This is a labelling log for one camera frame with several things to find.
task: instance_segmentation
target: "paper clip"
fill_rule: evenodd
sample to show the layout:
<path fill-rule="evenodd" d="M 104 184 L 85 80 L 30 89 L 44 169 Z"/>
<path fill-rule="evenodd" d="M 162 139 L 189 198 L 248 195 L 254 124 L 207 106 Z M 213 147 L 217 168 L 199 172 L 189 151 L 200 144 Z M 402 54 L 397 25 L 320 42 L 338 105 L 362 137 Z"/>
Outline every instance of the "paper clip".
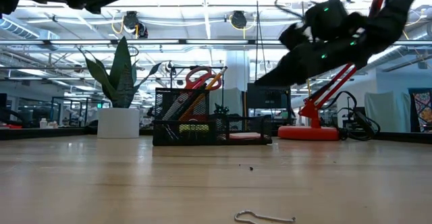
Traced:
<path fill-rule="evenodd" d="M 234 220 L 236 222 L 239 222 L 239 223 L 258 224 L 258 223 L 255 223 L 254 221 L 251 221 L 251 220 L 246 220 L 246 219 L 239 218 L 239 216 L 245 215 L 245 214 L 250 214 L 250 215 L 252 215 L 253 217 L 255 217 L 257 219 L 262 219 L 262 220 L 267 220 L 267 221 L 275 221 L 275 222 L 278 222 L 278 223 L 294 223 L 294 222 L 296 222 L 296 218 L 295 217 L 292 217 L 291 219 L 280 219 L 280 218 L 275 218 L 275 217 L 266 217 L 266 216 L 255 214 L 255 213 L 253 213 L 250 210 L 240 211 L 239 213 L 237 213 L 236 215 L 234 215 Z"/>

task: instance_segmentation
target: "wooden tabletop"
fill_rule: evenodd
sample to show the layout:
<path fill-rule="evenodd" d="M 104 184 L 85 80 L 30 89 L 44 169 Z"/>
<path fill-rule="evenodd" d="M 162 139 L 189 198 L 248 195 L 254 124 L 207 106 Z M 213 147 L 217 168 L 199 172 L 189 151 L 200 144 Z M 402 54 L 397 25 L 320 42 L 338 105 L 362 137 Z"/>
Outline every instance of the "wooden tabletop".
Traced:
<path fill-rule="evenodd" d="M 2 224 L 220 224 L 244 209 L 299 224 L 431 223 L 432 147 L 7 141 L 0 142 L 0 203 Z"/>

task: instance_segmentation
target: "white planter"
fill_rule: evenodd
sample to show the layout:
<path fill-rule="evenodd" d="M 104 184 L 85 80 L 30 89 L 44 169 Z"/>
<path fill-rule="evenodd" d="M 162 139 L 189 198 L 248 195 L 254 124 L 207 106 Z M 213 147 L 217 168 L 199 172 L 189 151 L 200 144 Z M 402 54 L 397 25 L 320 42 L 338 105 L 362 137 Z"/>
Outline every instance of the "white planter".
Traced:
<path fill-rule="evenodd" d="M 140 136 L 140 111 L 108 108 L 99 110 L 97 138 L 130 139 Z"/>

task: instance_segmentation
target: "snake plant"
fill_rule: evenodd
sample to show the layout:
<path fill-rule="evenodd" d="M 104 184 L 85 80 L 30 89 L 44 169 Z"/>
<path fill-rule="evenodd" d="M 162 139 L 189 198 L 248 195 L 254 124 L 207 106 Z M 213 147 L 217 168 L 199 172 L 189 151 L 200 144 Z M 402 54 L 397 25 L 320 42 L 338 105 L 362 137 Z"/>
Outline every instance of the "snake plant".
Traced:
<path fill-rule="evenodd" d="M 113 65 L 109 74 L 101 61 L 96 59 L 92 53 L 94 60 L 87 58 L 86 54 L 81 51 L 86 59 L 86 64 L 90 75 L 101 84 L 103 94 L 111 100 L 113 107 L 129 108 L 134 95 L 149 76 L 153 75 L 161 65 L 154 65 L 147 77 L 141 82 L 136 83 L 136 62 L 132 64 L 128 49 L 128 42 L 123 37 L 115 50 Z"/>

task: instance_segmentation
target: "scissors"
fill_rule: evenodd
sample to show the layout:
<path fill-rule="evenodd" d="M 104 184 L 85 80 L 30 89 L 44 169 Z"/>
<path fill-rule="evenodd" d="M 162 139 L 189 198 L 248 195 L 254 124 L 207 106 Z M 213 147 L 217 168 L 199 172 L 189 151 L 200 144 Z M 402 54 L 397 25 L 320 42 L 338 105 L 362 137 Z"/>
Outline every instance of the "scissors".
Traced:
<path fill-rule="evenodd" d="M 190 77 L 193 76 L 197 72 L 206 72 L 202 76 L 198 78 L 194 78 L 194 80 L 190 80 Z M 216 74 L 213 74 L 210 67 L 207 66 L 199 66 L 193 70 L 191 70 L 188 75 L 186 75 L 186 86 L 185 89 L 197 89 L 202 86 L 208 79 L 215 78 Z M 208 90 L 216 90 L 222 86 L 221 78 L 218 79 L 217 84 L 212 86 Z"/>
<path fill-rule="evenodd" d="M 201 75 L 198 78 L 194 78 L 194 80 L 191 80 L 190 77 L 193 76 L 197 72 L 205 71 L 206 73 Z M 210 67 L 207 66 L 199 66 L 197 68 L 192 69 L 188 75 L 186 76 L 186 86 L 185 89 L 199 89 L 204 83 L 211 79 L 216 78 L 217 74 L 213 74 Z M 217 80 L 217 84 L 212 84 L 212 87 L 206 88 L 206 90 L 217 90 L 222 86 L 222 80 L 219 76 Z M 167 113 L 163 116 L 162 120 L 169 120 L 171 117 L 177 112 L 180 107 L 188 100 L 190 96 L 194 94 L 193 91 L 190 92 L 182 92 L 181 95 L 178 96 L 178 98 L 174 101 L 173 105 L 168 109 Z"/>

